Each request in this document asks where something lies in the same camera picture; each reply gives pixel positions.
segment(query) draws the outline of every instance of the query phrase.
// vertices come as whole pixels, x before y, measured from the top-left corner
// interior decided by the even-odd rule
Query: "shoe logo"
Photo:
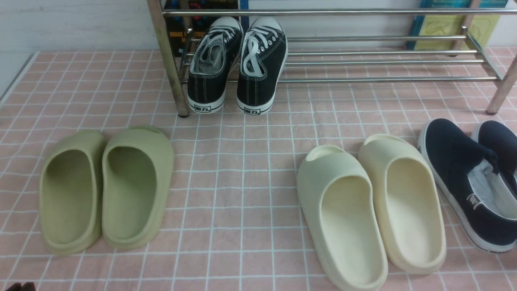
[[[478,196],[476,196],[476,194],[470,194],[468,197],[467,197],[467,200],[468,202],[470,202],[470,204],[472,204],[472,207],[474,207],[474,210],[480,205],[482,204],[481,201],[479,201],[479,198]]]
[[[244,113],[249,114],[249,115],[260,115],[260,109],[248,109],[245,107]]]
[[[210,113],[212,112],[212,107],[194,105],[194,110],[199,113]]]

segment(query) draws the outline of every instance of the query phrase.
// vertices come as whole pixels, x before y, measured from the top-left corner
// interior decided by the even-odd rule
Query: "slide sandal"
[[[358,160],[372,181],[390,261],[408,273],[438,270],[446,253],[444,222],[433,174],[422,155],[400,138],[377,134],[364,141]]]
[[[49,251],[70,255],[92,245],[101,234],[101,159],[106,141],[82,130],[59,141],[40,175],[39,217]]]
[[[158,129],[136,126],[116,134],[102,157],[102,233],[107,243],[132,249],[158,233],[171,182],[174,151]]]
[[[325,274],[341,290],[379,288],[388,262],[375,220],[370,180],[342,149],[321,145],[296,177],[298,199]]]

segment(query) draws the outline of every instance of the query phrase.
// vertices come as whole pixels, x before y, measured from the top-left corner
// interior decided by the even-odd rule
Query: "metal shoe rack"
[[[201,39],[192,36],[193,31],[188,28],[183,55],[181,56],[180,66],[178,67],[173,57],[173,50],[169,41],[165,17],[183,17],[185,27],[190,27],[190,18],[193,16],[365,16],[365,15],[464,15],[460,31],[452,36],[353,36],[353,37],[293,37],[288,38],[288,42],[315,42],[315,41],[393,41],[393,40],[453,40],[451,50],[440,51],[332,51],[332,52],[290,52],[289,56],[350,56],[350,55],[446,55],[450,59],[436,60],[361,60],[361,61],[289,61],[286,66],[396,66],[396,65],[472,65],[478,64],[486,71],[487,76],[438,76],[438,77],[366,77],[366,78],[325,78],[325,79],[280,79],[281,83],[372,83],[372,82],[493,82],[497,90],[492,97],[486,113],[496,114],[502,103],[506,99],[511,88],[517,80],[517,56],[513,59],[505,75],[498,72],[494,64],[490,61],[477,40],[468,31],[474,15],[477,14],[517,14],[517,9],[480,9],[481,0],[472,0],[469,8],[461,9],[311,9],[311,10],[189,10],[188,0],[180,0],[179,10],[163,10],[160,0],[147,0],[149,12],[153,21],[156,37],[160,47],[165,70],[171,84],[174,101],[178,111],[178,116],[186,118],[189,115],[182,85],[187,83],[187,68],[192,59],[194,44]],[[469,47],[468,50],[461,50],[462,44]],[[473,55],[475,59],[459,59],[454,56]]]

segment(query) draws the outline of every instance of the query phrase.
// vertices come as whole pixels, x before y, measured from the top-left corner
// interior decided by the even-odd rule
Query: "shoe insole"
[[[138,235],[149,220],[156,194],[153,163],[142,151],[117,147],[108,154],[104,188],[110,212],[106,226],[116,239]]]
[[[370,186],[361,177],[330,185],[322,201],[324,240],[340,274],[353,285],[375,282],[383,271]]]
[[[93,206],[93,169],[85,153],[69,150],[48,165],[42,183],[45,235],[53,243],[66,244],[86,231]]]
[[[507,219],[517,219],[517,201],[513,198],[511,188],[492,169],[492,165],[483,160],[467,174],[472,191],[495,214]]]
[[[415,265],[434,261],[441,226],[429,172],[418,161],[399,159],[388,169],[387,192],[388,217],[402,255]]]

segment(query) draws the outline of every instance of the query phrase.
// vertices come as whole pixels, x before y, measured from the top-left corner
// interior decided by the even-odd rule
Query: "yellow book cover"
[[[469,32],[475,37],[482,47],[486,47],[492,32],[495,29],[499,15],[477,15],[472,20]],[[457,35],[463,16],[426,16],[420,35]],[[452,41],[417,41],[415,50],[450,50]]]

